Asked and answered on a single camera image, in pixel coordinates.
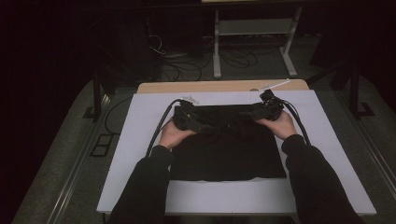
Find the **black jacket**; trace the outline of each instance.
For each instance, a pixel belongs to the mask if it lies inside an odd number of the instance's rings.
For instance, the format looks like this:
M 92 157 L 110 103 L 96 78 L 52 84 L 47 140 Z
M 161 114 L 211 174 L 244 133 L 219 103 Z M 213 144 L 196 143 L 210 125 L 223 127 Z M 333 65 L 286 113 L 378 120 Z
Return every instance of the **black jacket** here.
M 295 134 L 285 140 L 282 150 L 288 155 L 286 166 L 302 224 L 364 223 L 317 148 L 307 146 Z M 107 223 L 163 223 L 168 167 L 173 159 L 171 151 L 156 146 L 149 158 L 138 162 Z

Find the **dark floor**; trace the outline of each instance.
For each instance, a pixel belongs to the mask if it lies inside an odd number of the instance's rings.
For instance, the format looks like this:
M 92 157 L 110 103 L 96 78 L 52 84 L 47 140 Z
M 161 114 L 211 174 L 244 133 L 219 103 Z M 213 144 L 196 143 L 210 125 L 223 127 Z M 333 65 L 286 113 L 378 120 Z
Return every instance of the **dark floor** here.
M 240 41 L 238 39 L 222 41 L 222 80 L 289 77 L 277 49 L 284 40 L 283 37 L 260 37 L 260 40 L 265 40 L 265 44 L 256 45 L 256 37 L 244 38 L 250 38 L 244 41 L 253 44 L 240 47 L 237 45 Z M 317 36 L 295 38 L 290 57 L 298 78 L 308 79 L 322 70 L 309 64 L 318 41 Z M 200 80 L 213 80 L 210 52 L 204 54 L 203 58 L 175 57 L 173 53 L 165 61 L 158 81 L 196 80 L 198 77 Z M 386 169 L 381 171 L 381 165 L 387 165 L 389 170 L 396 171 L 396 116 L 382 101 L 375 87 L 362 78 L 360 100 L 368 103 L 375 116 L 356 120 L 347 109 L 348 86 L 342 91 L 333 91 L 330 87 L 332 77 L 330 74 L 310 85 L 310 88 L 316 91 L 338 139 L 377 210 L 377 215 L 364 217 L 364 220 L 369 224 L 396 223 L 396 197 L 389 190 L 392 187 L 390 182 L 386 181 L 387 175 L 391 174 L 386 173 Z M 103 221 L 102 215 L 95 209 L 118 135 L 114 135 L 107 156 L 95 158 L 88 154 L 99 134 L 121 131 L 133 93 L 133 89 L 123 89 L 111 95 L 110 100 L 104 100 L 102 117 L 98 122 L 92 123 L 91 119 L 82 118 L 86 108 L 93 104 L 92 84 L 87 84 L 70 108 L 14 223 Z M 376 162 L 375 158 L 381 155 L 386 161 L 385 165 Z

